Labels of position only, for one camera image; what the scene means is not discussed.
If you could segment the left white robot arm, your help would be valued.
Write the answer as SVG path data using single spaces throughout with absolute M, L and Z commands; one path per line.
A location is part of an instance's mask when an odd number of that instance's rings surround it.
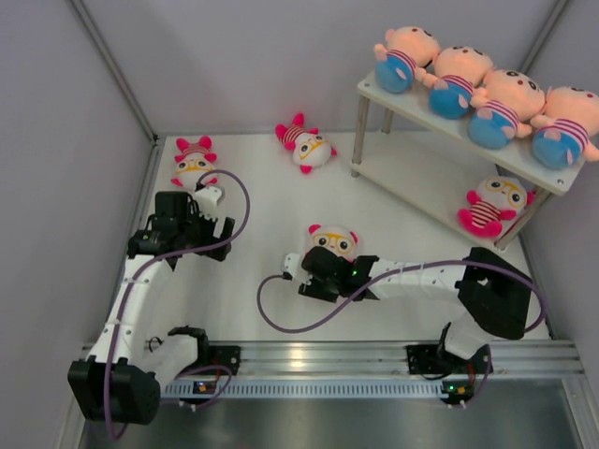
M 214 233 L 223 195 L 215 185 L 193 194 L 155 195 L 153 213 L 127 243 L 124 276 L 104 328 L 67 373 L 86 419 L 148 425 L 171 381 L 214 362 L 205 330 L 184 322 L 182 307 L 164 288 L 183 250 L 199 248 L 212 260 L 226 259 L 235 221 L 226 218 L 221 234 Z

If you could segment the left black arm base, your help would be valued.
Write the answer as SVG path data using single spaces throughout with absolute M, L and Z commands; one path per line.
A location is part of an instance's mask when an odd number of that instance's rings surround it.
M 220 372 L 225 373 L 223 367 L 230 369 L 233 376 L 236 376 L 241 363 L 241 347 L 238 345 L 210 345 L 207 348 L 199 350 L 198 358 L 185 366 L 179 373 L 179 376 L 188 375 L 193 370 L 212 366 L 208 369 L 208 374 Z

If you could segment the orange doll table back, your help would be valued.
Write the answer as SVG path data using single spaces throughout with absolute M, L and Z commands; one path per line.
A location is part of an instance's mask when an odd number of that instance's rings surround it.
M 387 29 L 385 41 L 373 47 L 374 75 L 379 86 L 391 94 L 410 89 L 441 51 L 430 32 L 414 25 Z

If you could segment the white doll glasses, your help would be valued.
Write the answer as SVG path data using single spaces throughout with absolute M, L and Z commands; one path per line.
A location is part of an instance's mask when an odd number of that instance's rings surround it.
M 469 207 L 457 212 L 460 225 L 470 234 L 490 239 L 502 235 L 504 222 L 515 220 L 533 203 L 535 194 L 516 178 L 490 176 L 467 193 Z

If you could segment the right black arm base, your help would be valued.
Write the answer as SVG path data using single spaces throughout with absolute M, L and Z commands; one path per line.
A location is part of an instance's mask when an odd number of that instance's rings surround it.
M 408 345 L 406 354 L 410 374 L 484 374 L 489 362 L 487 347 L 481 347 L 469 359 L 453 355 L 436 344 Z

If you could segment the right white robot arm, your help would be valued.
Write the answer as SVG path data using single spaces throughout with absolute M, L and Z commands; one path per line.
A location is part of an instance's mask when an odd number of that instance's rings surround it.
M 302 296 L 334 302 L 338 297 L 424 299 L 463 308 L 448 323 L 436 349 L 438 363 L 457 371 L 495 338 L 519 340 L 525 334 L 532 292 L 530 278 L 483 247 L 457 261 L 405 263 L 376 255 L 353 261 L 314 247 L 288 254 L 285 275 L 299 283 Z

